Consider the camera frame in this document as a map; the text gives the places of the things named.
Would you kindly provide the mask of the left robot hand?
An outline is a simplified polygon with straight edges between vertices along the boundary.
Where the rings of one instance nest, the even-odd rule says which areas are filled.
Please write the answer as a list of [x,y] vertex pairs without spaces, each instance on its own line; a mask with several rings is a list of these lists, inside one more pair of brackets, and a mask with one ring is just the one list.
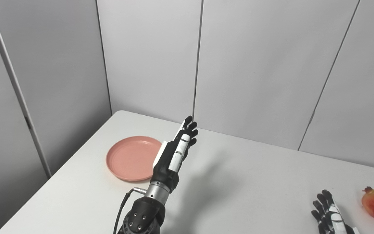
[[172,193],[179,182],[179,170],[186,159],[189,148],[196,144],[197,123],[188,116],[181,124],[172,141],[164,141],[154,160],[153,175],[150,182],[158,182]]

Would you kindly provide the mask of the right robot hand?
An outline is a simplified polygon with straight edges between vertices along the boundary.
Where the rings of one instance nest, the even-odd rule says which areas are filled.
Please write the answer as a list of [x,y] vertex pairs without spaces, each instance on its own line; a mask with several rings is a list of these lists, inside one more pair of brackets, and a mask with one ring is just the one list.
[[356,227],[351,227],[344,222],[341,212],[328,190],[324,189],[317,194],[313,206],[316,209],[313,209],[311,214],[318,223],[319,234],[359,234]]

